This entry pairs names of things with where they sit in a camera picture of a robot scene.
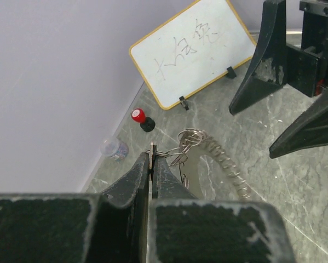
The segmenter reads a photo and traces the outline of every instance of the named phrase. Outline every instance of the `white wall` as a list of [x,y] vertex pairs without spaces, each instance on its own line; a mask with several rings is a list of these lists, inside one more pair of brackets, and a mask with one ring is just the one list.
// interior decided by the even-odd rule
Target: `white wall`
[[[250,31],[259,31],[264,0],[230,0]],[[177,12],[194,0],[171,0]],[[303,12],[299,10],[300,0],[287,0],[287,27],[289,30],[302,28]]]
[[153,0],[0,0],[0,192],[79,191],[142,79],[128,56],[175,14]]

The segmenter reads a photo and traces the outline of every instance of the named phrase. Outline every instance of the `red cap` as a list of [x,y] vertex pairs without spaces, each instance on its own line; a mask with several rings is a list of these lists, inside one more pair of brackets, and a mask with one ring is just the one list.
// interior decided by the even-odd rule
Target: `red cap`
[[146,122],[146,115],[141,108],[136,108],[135,110],[133,110],[131,117],[136,122],[139,122],[139,123]]

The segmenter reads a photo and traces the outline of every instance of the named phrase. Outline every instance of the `small whiteboard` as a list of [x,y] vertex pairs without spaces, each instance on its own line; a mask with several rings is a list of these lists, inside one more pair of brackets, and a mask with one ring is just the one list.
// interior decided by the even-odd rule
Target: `small whiteboard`
[[131,46],[129,53],[164,110],[252,58],[255,41],[229,0],[200,0]]

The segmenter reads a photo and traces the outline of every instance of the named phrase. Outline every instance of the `marble table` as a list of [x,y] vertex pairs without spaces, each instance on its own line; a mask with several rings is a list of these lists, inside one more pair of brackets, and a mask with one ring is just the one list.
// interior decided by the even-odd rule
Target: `marble table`
[[[299,35],[288,42],[300,43]],[[279,92],[232,116],[228,105],[242,82],[249,63],[236,70],[237,78],[223,77],[189,98],[182,106],[161,110],[145,88],[135,107],[156,122],[150,133],[126,116],[118,137],[129,146],[120,163],[104,160],[88,192],[100,192],[125,174],[140,152],[153,141],[159,150],[178,146],[177,134],[186,128],[206,130],[221,143],[240,166],[255,199],[274,205],[284,218],[298,262],[328,262],[328,146],[298,151],[270,159],[272,142],[314,101],[285,86]],[[206,199],[226,199],[229,186],[209,157],[199,164],[200,183]]]

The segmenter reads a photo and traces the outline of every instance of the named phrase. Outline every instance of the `transparent container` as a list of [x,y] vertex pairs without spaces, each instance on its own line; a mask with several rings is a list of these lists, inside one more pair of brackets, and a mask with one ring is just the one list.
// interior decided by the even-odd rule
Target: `transparent container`
[[123,141],[120,141],[116,137],[111,137],[102,143],[100,152],[109,159],[120,161],[127,156],[129,148]]

